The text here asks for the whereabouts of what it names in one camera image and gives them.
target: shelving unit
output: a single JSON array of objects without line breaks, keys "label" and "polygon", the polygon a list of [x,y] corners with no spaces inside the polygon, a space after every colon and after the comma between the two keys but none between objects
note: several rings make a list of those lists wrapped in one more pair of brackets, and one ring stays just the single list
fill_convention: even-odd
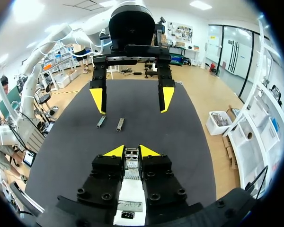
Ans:
[{"label": "shelving unit", "polygon": [[[268,166],[267,175],[263,184],[263,189],[260,193],[260,196],[262,196],[264,192],[268,189],[269,183],[274,175],[276,166],[278,165],[280,157],[282,156],[282,146],[284,145],[284,111],[278,104],[278,101],[275,99],[271,91],[269,91],[261,83],[263,77],[268,76],[263,75],[261,72],[261,70],[263,69],[264,55],[269,53],[271,55],[273,54],[274,57],[278,58],[280,58],[280,55],[276,50],[274,50],[272,47],[268,46],[265,43],[264,30],[260,21],[259,27],[261,51],[258,59],[257,70],[255,73],[254,84],[243,108],[241,109],[237,118],[233,121],[232,125],[224,133],[223,136],[228,136],[232,144],[238,163],[241,188],[244,189],[248,182],[252,182],[257,177],[257,175],[264,169],[264,167]],[[269,114],[271,115],[271,117],[264,118],[263,124],[255,124],[255,113],[251,114],[251,111],[248,109],[250,105],[257,105],[257,103],[253,103],[257,101],[254,97],[257,97],[257,99],[261,99],[263,101],[263,103],[268,108]],[[268,126],[269,121],[271,121],[271,118],[274,119],[277,126],[271,123],[271,125],[269,125],[270,131],[268,131],[268,127],[265,127]],[[233,131],[233,129],[242,122],[248,122],[248,130],[251,130],[253,134],[253,139],[247,141],[241,146],[238,146],[234,140],[235,131]],[[269,133],[276,133],[277,135],[277,138],[273,137],[275,139],[275,144],[272,143],[271,148],[267,148],[267,142],[263,142],[263,139],[265,139],[265,137],[263,136],[269,135]],[[264,177],[260,177],[260,180],[256,182],[255,189],[252,193],[253,195],[257,194],[263,179]]]}]

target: red fire extinguisher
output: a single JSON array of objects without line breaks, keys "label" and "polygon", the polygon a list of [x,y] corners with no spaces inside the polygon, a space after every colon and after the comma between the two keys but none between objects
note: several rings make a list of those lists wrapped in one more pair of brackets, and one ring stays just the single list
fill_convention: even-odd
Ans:
[{"label": "red fire extinguisher", "polygon": [[209,71],[211,72],[214,68],[215,68],[215,65],[212,63],[212,64],[210,65]]}]

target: wooden floor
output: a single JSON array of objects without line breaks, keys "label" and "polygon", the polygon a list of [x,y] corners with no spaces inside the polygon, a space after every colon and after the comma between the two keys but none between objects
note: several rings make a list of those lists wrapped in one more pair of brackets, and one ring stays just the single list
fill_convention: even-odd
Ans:
[{"label": "wooden floor", "polygon": [[[134,71],[141,71],[143,75],[124,76],[121,73],[114,72],[114,79],[145,79],[144,65],[142,63],[135,66],[122,66],[122,68],[127,67],[132,68]],[[226,111],[228,105],[232,105],[235,108],[241,108],[243,103],[222,80],[211,75],[208,70],[193,66],[171,66],[171,69],[173,79],[183,83],[202,123],[213,160],[216,194],[218,199],[228,193],[231,189],[240,187],[239,173],[237,170],[232,170],[231,168],[231,163],[226,155],[222,135],[210,136],[205,124],[210,111]],[[91,78],[92,72],[89,74],[81,74],[66,88],[53,92],[52,98],[49,100],[48,104],[50,106],[56,105],[59,107],[58,112],[55,114],[56,118],[59,118],[63,110],[76,96],[76,92],[79,92]],[[110,73],[107,74],[107,79],[111,79]],[[158,80],[157,76],[149,79]],[[19,169],[21,169],[22,172],[29,174],[29,170],[25,167],[21,166]],[[22,189],[25,188],[24,184],[19,184]]]}]

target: ceiling light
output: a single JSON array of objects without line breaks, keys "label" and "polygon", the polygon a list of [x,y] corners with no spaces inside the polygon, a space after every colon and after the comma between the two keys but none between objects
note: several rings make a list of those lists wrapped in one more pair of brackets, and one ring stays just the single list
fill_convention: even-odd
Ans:
[{"label": "ceiling light", "polygon": [[37,42],[33,42],[33,43],[27,45],[27,48],[30,48],[30,47],[34,46],[36,43],[37,43]]},{"label": "ceiling light", "polygon": [[9,54],[8,54],[8,53],[6,53],[6,54],[3,55],[2,57],[0,57],[0,64],[3,63],[8,57],[9,57]]},{"label": "ceiling light", "polygon": [[38,0],[16,0],[13,4],[13,13],[18,23],[35,20],[43,9],[44,4]]},{"label": "ceiling light", "polygon": [[52,26],[48,27],[46,30],[44,30],[44,31],[45,32],[52,32],[52,31],[58,29],[59,26],[60,25],[52,25]]},{"label": "ceiling light", "polygon": [[101,2],[99,4],[103,7],[110,7],[110,6],[114,6],[115,4],[117,4],[117,1],[116,0],[105,1],[105,2]]},{"label": "ceiling light", "polygon": [[247,31],[244,31],[244,30],[242,30],[242,29],[238,29],[238,31],[239,31],[239,33],[240,33],[241,35],[245,35],[245,36],[251,38],[251,35],[250,35]]},{"label": "ceiling light", "polygon": [[198,8],[198,9],[201,9],[201,10],[207,10],[207,9],[211,9],[212,8],[212,6],[206,4],[206,3],[202,2],[202,1],[198,1],[198,0],[197,1],[193,1],[190,5],[193,6],[193,7]]}]

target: glass door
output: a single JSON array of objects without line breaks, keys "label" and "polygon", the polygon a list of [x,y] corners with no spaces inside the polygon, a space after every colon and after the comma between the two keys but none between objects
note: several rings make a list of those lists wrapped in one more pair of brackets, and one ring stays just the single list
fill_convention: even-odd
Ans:
[{"label": "glass door", "polygon": [[217,76],[219,76],[237,96],[240,95],[248,74],[252,43],[251,32],[240,28],[224,26],[223,49]]}]

